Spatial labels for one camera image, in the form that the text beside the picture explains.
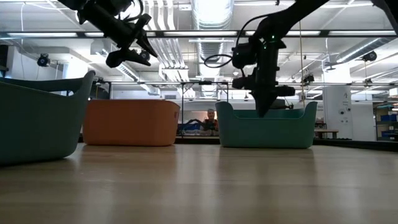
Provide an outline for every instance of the pillar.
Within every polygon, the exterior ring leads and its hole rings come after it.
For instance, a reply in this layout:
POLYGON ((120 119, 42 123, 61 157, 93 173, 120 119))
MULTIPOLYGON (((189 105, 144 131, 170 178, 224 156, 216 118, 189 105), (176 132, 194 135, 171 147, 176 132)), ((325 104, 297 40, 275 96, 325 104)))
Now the pillar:
MULTIPOLYGON (((351 83, 349 66, 323 72, 325 83, 351 83)), ((353 117, 351 113, 351 87, 326 86, 323 88, 325 122, 328 129, 338 130, 338 138, 353 139, 353 117)))

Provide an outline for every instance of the ventilation duct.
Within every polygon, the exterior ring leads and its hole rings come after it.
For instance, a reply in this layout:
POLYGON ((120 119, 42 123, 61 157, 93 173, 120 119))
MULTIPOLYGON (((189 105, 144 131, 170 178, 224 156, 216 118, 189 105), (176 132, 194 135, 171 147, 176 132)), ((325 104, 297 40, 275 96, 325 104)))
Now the ventilation duct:
POLYGON ((387 38, 369 38, 361 43, 355 45, 354 47, 338 54, 336 56, 337 63, 347 63, 352 60, 355 60, 363 55, 366 55, 373 50, 378 49, 379 47, 388 44, 389 42, 395 40, 395 37, 387 37, 387 38))
MULTIPOLYGON (((226 30, 229 29, 234 0, 191 0, 192 17, 195 30, 226 30)), ((224 43, 197 43, 198 58, 200 62, 214 54, 224 51, 224 43)), ((217 63, 220 58, 213 58, 210 62, 217 63)), ((219 68, 209 71, 204 64, 199 64, 199 73, 203 77, 216 78, 220 74, 219 68)), ((215 93, 203 91, 205 96, 214 96, 215 93)))

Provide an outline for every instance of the security camera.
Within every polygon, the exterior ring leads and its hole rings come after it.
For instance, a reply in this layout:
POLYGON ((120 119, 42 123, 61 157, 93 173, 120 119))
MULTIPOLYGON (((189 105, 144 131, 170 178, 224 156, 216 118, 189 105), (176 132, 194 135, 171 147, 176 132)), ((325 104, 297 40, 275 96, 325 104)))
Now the security camera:
POLYGON ((50 59, 48 54, 40 54, 39 59, 37 59, 37 65, 40 67, 50 66, 50 59))

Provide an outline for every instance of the teal plastic basket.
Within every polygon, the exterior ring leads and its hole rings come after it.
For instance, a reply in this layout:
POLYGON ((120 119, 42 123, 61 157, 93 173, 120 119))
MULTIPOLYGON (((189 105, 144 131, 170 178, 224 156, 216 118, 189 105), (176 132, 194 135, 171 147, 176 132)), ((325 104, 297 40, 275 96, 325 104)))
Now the teal plastic basket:
POLYGON ((94 71, 84 78, 0 78, 0 166, 61 159, 78 144, 94 71), (72 91, 72 96, 53 91, 72 91))
POLYGON ((301 148, 312 146, 317 103, 305 109, 269 110, 258 118, 254 110, 216 104, 220 142, 224 147, 301 148))

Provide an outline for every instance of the table surface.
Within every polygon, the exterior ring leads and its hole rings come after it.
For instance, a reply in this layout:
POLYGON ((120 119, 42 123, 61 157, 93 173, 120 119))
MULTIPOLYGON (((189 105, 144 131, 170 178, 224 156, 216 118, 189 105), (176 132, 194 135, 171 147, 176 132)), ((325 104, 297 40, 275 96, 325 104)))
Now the table surface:
POLYGON ((0 223, 397 223, 398 154, 84 146, 0 168, 0 223))

